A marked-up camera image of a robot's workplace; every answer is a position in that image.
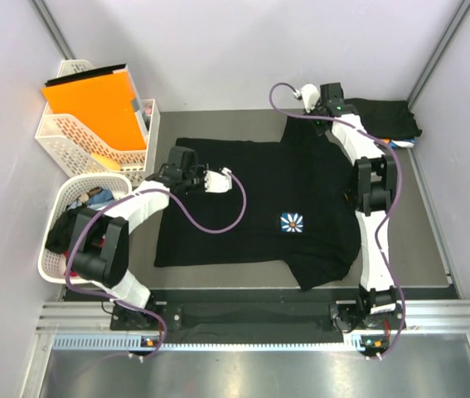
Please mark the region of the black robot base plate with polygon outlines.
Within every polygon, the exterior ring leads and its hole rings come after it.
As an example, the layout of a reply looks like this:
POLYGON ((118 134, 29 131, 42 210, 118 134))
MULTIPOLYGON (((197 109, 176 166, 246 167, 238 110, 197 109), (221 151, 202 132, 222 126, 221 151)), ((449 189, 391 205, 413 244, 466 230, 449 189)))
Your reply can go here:
POLYGON ((339 323, 338 311, 355 314, 355 289, 156 289, 155 310, 176 344, 294 344, 340 342, 348 332, 396 331, 339 323))

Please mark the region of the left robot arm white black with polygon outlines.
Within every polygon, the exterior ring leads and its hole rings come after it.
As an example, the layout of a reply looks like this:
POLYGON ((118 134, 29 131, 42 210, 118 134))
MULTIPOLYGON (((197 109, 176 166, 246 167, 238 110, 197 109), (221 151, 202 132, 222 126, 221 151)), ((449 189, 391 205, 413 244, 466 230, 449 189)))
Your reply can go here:
POLYGON ((216 177, 220 178, 222 192, 232 188, 229 173, 212 171, 200 162, 195 150, 176 146, 168 161, 130 193, 100 210, 80 211, 66 261, 67 288, 113 303, 127 312, 138 328, 150 328, 156 322, 160 330, 166 329, 151 290, 129 269, 130 235, 171 201, 195 224, 196 219, 178 195, 192 191, 212 193, 216 177))

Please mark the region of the black t shirt flower print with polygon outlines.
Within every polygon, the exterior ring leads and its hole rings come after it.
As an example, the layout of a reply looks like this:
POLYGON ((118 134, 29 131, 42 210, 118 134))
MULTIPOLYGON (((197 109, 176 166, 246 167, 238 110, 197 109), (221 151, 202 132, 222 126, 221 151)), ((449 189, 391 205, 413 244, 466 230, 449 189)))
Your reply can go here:
POLYGON ((179 138, 201 163, 230 169, 240 186, 193 192, 163 212, 158 268, 283 261, 302 290, 344 279, 360 230, 346 191, 352 166, 342 150, 301 119, 278 142, 179 138))

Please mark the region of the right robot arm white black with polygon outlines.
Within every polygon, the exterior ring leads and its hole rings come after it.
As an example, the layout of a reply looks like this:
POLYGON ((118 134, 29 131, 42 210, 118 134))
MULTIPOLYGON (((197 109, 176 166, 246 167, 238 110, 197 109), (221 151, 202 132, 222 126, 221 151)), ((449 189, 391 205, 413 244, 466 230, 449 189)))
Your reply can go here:
POLYGON ((299 97, 305 114, 326 122, 353 166, 347 199, 355 210, 361 233, 362 272, 355 314, 338 311, 339 323, 362 328, 386 328, 400 318, 398 290, 388 268, 389 219, 400 198, 400 166, 383 150, 384 144, 368 134, 359 112, 347 104, 339 83, 305 85, 299 97))

